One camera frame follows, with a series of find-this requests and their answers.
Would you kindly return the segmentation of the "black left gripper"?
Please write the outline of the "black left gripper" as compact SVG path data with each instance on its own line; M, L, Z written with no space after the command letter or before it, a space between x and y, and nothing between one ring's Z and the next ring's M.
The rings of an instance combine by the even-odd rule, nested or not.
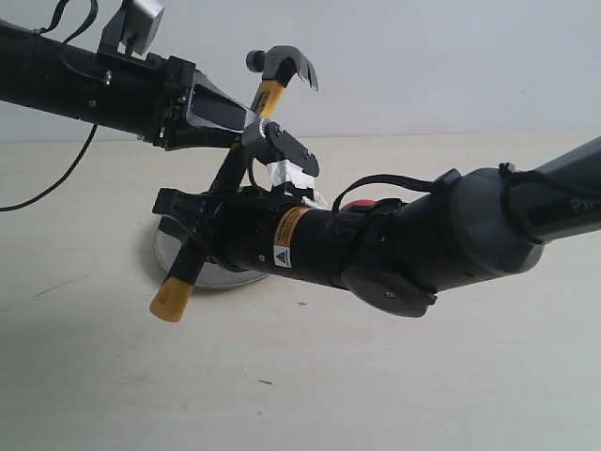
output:
M148 142L167 151L230 148L258 113L234 100L194 63L170 56L159 71Z

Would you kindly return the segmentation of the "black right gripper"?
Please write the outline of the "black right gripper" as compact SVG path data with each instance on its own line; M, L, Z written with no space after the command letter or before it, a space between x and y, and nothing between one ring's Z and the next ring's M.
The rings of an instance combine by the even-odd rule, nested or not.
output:
M231 274L282 273L273 250L280 190L245 186L229 194L191 194L161 188L152 212L160 217L160 233L174 242L168 275L200 275L207 265Z

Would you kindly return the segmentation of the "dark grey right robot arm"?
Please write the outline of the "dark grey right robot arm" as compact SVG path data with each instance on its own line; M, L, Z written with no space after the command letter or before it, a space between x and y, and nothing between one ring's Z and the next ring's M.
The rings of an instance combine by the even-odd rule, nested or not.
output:
M328 209L255 187L186 194L161 189L154 212L181 239L150 304L183 317L203 266L260 272L353 293L388 314L419 318L445 290L531 270L556 240L600 227L600 142L593 139L533 170L509 163L434 180L374 175L419 193Z

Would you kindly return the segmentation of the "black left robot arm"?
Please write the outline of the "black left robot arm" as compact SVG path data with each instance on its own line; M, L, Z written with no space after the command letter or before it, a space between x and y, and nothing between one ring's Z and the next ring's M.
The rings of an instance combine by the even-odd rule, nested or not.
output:
M1 99L167 151L229 148L258 115L176 56L91 52L1 23Z

